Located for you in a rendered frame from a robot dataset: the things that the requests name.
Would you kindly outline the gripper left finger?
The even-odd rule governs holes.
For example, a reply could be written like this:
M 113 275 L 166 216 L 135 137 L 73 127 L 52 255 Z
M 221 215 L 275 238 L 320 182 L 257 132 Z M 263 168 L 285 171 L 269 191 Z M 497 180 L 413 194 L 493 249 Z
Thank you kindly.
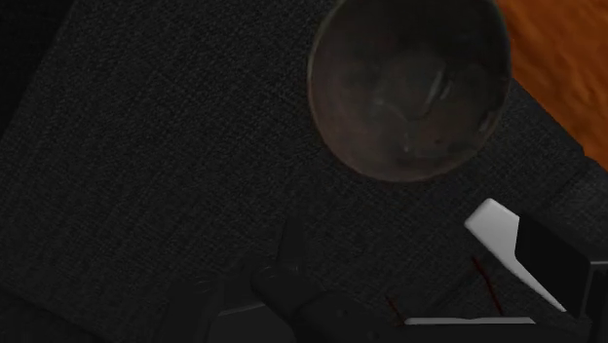
M 305 238 L 294 221 L 274 260 L 252 257 L 227 278 L 174 284 L 159 343 L 334 343 L 324 294 L 302 279 Z

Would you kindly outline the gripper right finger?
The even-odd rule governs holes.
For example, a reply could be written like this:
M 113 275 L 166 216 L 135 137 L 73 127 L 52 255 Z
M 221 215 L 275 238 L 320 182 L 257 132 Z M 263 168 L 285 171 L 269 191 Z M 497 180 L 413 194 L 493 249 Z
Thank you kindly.
M 527 313 L 526 316 L 531 318 L 536 324 L 572 334 L 576 338 L 577 343 L 587 343 L 588 341 L 591 321 L 587 317 L 574 319 L 570 315 L 559 311 L 535 311 Z

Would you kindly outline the dark brown bowl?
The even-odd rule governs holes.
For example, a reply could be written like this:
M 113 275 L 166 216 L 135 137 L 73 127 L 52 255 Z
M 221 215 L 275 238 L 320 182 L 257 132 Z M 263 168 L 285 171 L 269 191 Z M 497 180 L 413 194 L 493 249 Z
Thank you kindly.
M 339 161 L 371 178 L 413 182 L 481 149 L 511 79 L 496 0 L 335 0 L 309 55 L 307 94 Z

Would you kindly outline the white phone with black screen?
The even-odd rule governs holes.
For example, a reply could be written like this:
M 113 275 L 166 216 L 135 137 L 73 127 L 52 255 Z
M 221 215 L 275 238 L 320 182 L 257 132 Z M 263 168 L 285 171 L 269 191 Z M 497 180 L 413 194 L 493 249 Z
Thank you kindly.
M 575 239 L 487 199 L 465 227 L 526 286 L 553 307 L 580 317 L 589 296 L 590 263 Z

